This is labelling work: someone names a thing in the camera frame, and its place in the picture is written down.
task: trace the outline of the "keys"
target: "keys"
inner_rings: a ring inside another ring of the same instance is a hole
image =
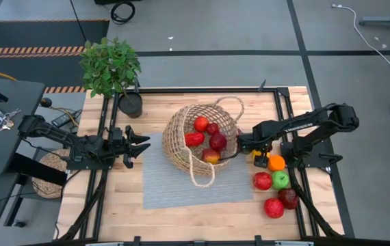
[[[3,130],[11,130],[11,128],[14,126],[14,122],[11,120],[17,113],[20,113],[20,109],[16,109],[13,112],[6,113],[3,116],[3,122],[2,122],[2,127],[0,128],[0,131]]]
[[[11,130],[11,128],[6,126],[6,125],[2,125],[2,127],[0,128],[0,131],[3,131],[3,130]]]
[[[17,113],[20,113],[20,112],[21,112],[20,109],[16,109],[11,113],[6,113],[5,116],[3,117],[3,119],[5,121],[11,120]]]
[[[6,120],[4,125],[12,128],[14,126],[14,122],[12,120]]]

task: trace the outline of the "orange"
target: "orange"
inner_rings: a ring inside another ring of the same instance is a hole
[[[271,171],[281,171],[285,168],[285,160],[282,156],[274,154],[268,160],[268,169]]]

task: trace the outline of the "green apple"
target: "green apple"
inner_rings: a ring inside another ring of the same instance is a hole
[[[289,184],[289,176],[284,171],[275,171],[271,174],[271,177],[274,189],[284,189]]]

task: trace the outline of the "black floor mat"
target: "black floor mat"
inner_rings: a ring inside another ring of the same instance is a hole
[[[100,42],[108,20],[81,21],[86,38]],[[76,21],[1,21],[0,47],[81,46],[84,38]]]
[[[47,87],[83,85],[81,59],[80,56],[0,58],[0,72]]]
[[[108,25],[108,20],[81,21],[86,38],[91,42],[100,42],[107,35]],[[38,50],[42,50],[40,47],[74,47],[83,44],[84,39],[76,21],[0,21],[0,48],[3,50],[16,47],[38,47]],[[83,85],[83,71],[79,65],[81,57],[78,55],[8,56],[0,56],[0,72],[18,80],[41,82],[47,87]]]

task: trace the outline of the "white cable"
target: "white cable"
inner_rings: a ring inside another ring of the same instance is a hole
[[[382,55],[381,52],[379,52],[377,49],[375,49],[373,46],[371,46],[367,42],[367,40],[364,38],[364,36],[362,36],[361,32],[358,30],[358,27],[356,27],[356,12],[354,10],[352,10],[349,7],[343,7],[341,4],[338,4],[338,5],[337,4],[332,4],[332,8],[342,8],[342,9],[350,10],[351,12],[353,12],[353,14],[354,14],[353,27],[356,30],[356,32],[360,35],[360,37],[362,38],[362,40],[364,40],[364,42],[368,45],[368,47],[372,48],[375,52],[377,52],[390,65],[390,61],[384,55]]]

